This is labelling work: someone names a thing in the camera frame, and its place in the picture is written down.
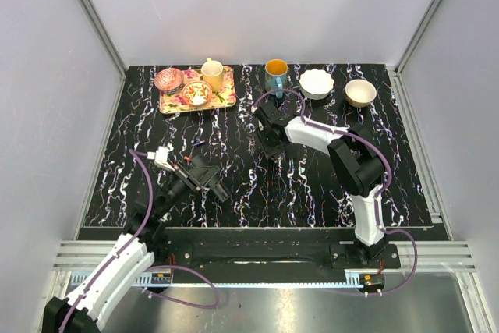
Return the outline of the blue AAA battery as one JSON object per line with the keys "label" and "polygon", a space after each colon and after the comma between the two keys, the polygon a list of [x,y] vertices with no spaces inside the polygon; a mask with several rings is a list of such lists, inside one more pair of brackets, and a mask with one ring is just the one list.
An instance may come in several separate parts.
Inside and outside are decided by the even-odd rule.
{"label": "blue AAA battery", "polygon": [[196,143],[193,144],[194,147],[200,147],[202,145],[204,145],[206,143],[205,140],[201,140],[201,141],[198,141]]}

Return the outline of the black remote control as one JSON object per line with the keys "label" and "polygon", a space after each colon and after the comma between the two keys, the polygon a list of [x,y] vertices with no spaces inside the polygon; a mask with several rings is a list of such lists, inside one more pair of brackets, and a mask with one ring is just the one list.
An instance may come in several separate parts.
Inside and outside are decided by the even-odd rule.
{"label": "black remote control", "polygon": [[218,177],[213,177],[208,186],[221,203],[224,203],[230,197],[230,189]]}

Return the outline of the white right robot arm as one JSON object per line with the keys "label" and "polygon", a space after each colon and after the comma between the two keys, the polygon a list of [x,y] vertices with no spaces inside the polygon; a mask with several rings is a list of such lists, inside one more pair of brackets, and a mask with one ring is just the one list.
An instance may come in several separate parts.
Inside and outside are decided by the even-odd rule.
{"label": "white right robot arm", "polygon": [[329,126],[298,115],[286,115],[271,102],[253,109],[258,119],[257,135],[267,157],[274,157],[290,144],[303,145],[327,154],[341,187],[352,199],[355,241],[345,257],[363,267],[379,262],[388,245],[382,221],[381,191],[386,161],[368,139],[362,126]]}

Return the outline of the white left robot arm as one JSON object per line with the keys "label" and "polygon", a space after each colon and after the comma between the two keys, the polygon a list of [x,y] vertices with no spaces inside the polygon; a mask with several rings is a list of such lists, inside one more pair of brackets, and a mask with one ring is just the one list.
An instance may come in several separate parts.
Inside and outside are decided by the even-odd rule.
{"label": "white left robot arm", "polygon": [[151,177],[146,177],[147,206],[135,212],[111,251],[75,290],[47,302],[41,322],[43,332],[102,331],[112,311],[144,272],[159,275],[165,270],[187,271],[206,280],[198,271],[176,264],[169,255],[165,215],[189,192],[212,191],[226,201],[228,190],[220,180],[221,169],[200,155],[188,162],[170,162],[161,150],[146,156],[157,167],[171,172],[171,182],[155,188]]}

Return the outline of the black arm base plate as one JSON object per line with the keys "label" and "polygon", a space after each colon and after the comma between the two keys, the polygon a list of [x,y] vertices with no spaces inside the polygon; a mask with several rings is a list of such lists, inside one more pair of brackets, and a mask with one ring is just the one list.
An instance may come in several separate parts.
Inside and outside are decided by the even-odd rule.
{"label": "black arm base plate", "polygon": [[372,247],[363,245],[352,228],[162,228],[145,229],[139,239],[157,261],[173,254],[177,261],[295,261],[334,269],[396,270],[396,245],[386,236]]}

